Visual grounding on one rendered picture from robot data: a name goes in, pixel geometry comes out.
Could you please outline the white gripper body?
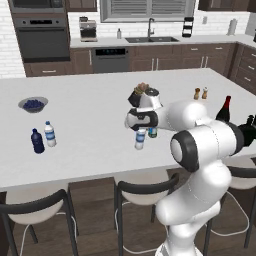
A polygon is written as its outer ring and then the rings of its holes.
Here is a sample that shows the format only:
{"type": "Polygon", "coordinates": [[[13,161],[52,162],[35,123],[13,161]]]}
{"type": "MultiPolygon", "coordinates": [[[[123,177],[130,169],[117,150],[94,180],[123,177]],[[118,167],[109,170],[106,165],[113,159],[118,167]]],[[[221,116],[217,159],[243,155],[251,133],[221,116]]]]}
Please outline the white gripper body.
{"type": "Polygon", "coordinates": [[[133,108],[127,114],[126,123],[132,130],[138,131],[144,127],[156,127],[158,116],[155,111],[139,112],[136,108],[133,108]]]}

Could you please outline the steel dishwasher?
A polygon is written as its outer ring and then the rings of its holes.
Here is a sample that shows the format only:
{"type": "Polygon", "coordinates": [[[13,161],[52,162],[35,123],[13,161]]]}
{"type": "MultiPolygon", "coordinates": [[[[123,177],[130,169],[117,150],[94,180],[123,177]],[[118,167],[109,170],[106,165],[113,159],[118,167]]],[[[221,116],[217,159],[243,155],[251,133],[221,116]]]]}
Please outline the steel dishwasher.
{"type": "Polygon", "coordinates": [[[94,48],[92,64],[95,73],[116,73],[129,70],[129,52],[126,47],[94,48]]]}

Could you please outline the brown lower cupboards run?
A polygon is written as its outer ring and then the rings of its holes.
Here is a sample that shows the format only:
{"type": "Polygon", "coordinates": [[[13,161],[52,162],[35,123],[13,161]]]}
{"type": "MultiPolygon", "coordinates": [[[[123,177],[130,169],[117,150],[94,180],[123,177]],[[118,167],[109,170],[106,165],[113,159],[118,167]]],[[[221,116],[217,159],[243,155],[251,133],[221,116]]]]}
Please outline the brown lower cupboards run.
{"type": "MultiPolygon", "coordinates": [[[[123,47],[129,52],[127,72],[211,68],[228,76],[235,46],[235,43],[201,43],[123,47]]],[[[93,49],[71,49],[75,74],[95,73],[92,64],[93,49]]]]}

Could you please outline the dark sink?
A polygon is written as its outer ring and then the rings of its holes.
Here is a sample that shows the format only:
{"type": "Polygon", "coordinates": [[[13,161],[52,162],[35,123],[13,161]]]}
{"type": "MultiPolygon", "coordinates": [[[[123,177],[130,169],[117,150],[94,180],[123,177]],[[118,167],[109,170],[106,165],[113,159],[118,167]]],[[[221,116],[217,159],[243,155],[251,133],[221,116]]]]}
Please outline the dark sink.
{"type": "Polygon", "coordinates": [[[174,37],[129,37],[125,39],[129,43],[179,42],[174,37]]]}

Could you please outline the dark blue plastic bottle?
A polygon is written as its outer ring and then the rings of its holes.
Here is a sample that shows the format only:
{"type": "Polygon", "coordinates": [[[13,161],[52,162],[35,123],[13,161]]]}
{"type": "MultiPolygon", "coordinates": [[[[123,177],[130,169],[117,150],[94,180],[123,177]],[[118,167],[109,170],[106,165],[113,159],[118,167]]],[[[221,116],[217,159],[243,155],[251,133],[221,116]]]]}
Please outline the dark blue plastic bottle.
{"type": "Polygon", "coordinates": [[[41,154],[44,152],[45,147],[42,140],[42,135],[37,131],[36,128],[32,130],[31,141],[34,147],[34,152],[41,154]]]}

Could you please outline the dark sink tap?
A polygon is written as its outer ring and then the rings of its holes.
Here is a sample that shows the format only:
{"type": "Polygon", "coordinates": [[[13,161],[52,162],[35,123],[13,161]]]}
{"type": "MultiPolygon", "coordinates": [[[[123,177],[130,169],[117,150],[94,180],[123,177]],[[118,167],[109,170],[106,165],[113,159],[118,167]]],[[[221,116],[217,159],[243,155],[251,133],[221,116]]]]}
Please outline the dark sink tap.
{"type": "Polygon", "coordinates": [[[149,22],[148,22],[148,32],[147,32],[147,37],[150,38],[151,35],[154,34],[154,30],[151,29],[151,23],[155,22],[154,18],[149,18],[149,22]]]}

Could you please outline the dark red glass wine bottle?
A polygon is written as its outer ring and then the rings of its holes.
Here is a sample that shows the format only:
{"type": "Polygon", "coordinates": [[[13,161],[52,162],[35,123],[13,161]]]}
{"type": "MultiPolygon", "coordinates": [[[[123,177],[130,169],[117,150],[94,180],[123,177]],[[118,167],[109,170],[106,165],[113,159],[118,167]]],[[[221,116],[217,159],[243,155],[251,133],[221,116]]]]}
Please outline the dark red glass wine bottle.
{"type": "Polygon", "coordinates": [[[231,100],[231,97],[227,96],[222,108],[220,109],[220,111],[216,116],[217,120],[222,120],[225,122],[228,122],[230,120],[230,111],[229,111],[230,100],[231,100]]]}

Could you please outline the blueberries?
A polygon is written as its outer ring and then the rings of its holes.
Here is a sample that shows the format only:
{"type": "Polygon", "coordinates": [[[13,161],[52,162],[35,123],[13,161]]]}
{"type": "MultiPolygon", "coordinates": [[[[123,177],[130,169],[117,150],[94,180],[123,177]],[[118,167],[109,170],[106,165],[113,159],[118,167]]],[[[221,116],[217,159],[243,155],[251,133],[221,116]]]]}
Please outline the blueberries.
{"type": "Polygon", "coordinates": [[[37,100],[37,99],[35,99],[35,100],[28,100],[28,101],[23,105],[23,107],[24,107],[25,109],[30,109],[30,110],[39,109],[39,108],[41,108],[41,107],[43,107],[43,106],[44,106],[44,104],[43,104],[41,101],[37,100]]]}

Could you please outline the silver coffee machine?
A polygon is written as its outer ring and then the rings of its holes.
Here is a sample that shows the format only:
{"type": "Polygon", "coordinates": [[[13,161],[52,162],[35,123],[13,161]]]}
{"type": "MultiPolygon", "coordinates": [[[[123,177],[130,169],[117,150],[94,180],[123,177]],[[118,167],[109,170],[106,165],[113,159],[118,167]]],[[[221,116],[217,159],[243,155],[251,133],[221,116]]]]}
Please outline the silver coffee machine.
{"type": "Polygon", "coordinates": [[[82,42],[96,42],[96,21],[89,20],[86,16],[79,18],[80,38],[82,42]]]}

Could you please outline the grey bowl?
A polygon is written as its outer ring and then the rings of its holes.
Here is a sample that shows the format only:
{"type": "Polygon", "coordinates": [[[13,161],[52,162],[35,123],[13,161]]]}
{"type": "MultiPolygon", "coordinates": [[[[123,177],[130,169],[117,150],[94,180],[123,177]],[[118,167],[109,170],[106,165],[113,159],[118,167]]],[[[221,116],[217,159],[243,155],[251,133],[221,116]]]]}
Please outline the grey bowl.
{"type": "Polygon", "coordinates": [[[38,113],[38,112],[42,111],[42,110],[44,109],[44,107],[45,107],[47,104],[48,104],[48,100],[47,100],[45,97],[29,97],[29,98],[26,98],[26,99],[21,100],[21,101],[18,103],[18,106],[19,106],[21,109],[23,109],[23,110],[25,110],[26,112],[28,112],[28,113],[38,113]],[[35,110],[25,109],[25,108],[23,107],[23,105],[24,105],[28,100],[35,100],[35,99],[41,101],[41,102],[44,104],[44,106],[41,107],[41,108],[39,108],[39,109],[35,109],[35,110]]]}

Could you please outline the black and white stand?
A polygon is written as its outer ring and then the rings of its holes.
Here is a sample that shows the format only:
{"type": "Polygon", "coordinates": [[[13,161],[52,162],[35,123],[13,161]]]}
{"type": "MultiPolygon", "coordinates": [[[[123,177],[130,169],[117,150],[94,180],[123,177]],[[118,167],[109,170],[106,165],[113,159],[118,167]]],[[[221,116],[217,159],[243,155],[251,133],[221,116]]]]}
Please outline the black and white stand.
{"type": "Polygon", "coordinates": [[[182,30],[182,36],[184,38],[190,38],[192,36],[193,23],[194,23],[193,17],[185,17],[184,18],[183,30],[182,30]]]}

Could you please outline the window with grey blinds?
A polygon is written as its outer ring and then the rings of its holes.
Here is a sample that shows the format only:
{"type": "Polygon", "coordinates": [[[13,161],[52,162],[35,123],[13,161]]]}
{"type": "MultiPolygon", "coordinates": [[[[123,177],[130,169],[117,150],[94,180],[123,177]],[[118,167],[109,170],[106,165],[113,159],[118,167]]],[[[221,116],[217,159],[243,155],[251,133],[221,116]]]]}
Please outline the window with grey blinds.
{"type": "Polygon", "coordinates": [[[181,22],[193,17],[196,0],[100,0],[104,23],[181,22]]]}

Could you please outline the brown upper cupboard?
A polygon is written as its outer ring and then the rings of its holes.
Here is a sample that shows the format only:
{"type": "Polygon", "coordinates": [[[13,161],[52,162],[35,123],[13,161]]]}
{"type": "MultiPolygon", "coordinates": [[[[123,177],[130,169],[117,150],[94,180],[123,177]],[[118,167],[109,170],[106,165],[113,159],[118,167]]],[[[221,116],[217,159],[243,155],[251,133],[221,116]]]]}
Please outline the brown upper cupboard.
{"type": "Polygon", "coordinates": [[[199,0],[201,11],[245,11],[256,13],[256,0],[199,0]]]}
{"type": "Polygon", "coordinates": [[[97,0],[66,0],[70,12],[96,12],[97,0]]]}

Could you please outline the brown side cupboards run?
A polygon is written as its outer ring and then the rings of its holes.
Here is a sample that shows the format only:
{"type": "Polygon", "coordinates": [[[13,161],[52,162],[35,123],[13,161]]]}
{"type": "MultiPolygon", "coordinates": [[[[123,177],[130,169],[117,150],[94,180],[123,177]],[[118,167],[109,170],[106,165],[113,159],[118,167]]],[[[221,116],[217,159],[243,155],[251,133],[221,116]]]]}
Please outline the brown side cupboards run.
{"type": "Polygon", "coordinates": [[[256,96],[256,48],[236,44],[228,77],[256,96]]]}

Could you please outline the steel wall oven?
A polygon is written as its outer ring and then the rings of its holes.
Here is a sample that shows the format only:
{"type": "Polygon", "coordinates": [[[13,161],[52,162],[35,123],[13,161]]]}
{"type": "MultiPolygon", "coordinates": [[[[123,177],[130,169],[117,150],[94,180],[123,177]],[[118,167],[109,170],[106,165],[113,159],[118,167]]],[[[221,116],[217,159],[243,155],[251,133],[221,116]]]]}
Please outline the steel wall oven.
{"type": "Polygon", "coordinates": [[[24,63],[70,60],[64,18],[15,18],[14,25],[24,63]]]}

